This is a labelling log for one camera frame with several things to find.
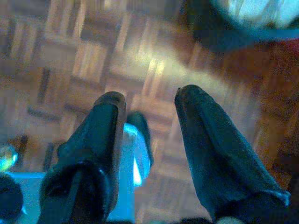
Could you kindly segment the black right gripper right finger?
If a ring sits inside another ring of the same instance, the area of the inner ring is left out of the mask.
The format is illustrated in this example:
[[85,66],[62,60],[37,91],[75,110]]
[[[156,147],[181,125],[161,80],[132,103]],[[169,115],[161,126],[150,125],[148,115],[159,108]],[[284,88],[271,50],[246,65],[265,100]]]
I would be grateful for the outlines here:
[[175,106],[196,194],[212,220],[291,223],[289,193],[222,107],[196,85],[179,88]]

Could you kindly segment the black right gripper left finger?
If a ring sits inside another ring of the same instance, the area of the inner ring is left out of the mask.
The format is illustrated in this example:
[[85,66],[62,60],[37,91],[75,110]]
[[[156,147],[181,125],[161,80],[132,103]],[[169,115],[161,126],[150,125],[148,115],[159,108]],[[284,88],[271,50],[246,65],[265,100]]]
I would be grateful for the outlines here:
[[122,94],[100,96],[43,178],[39,223],[102,224],[119,192],[121,141],[126,112]]

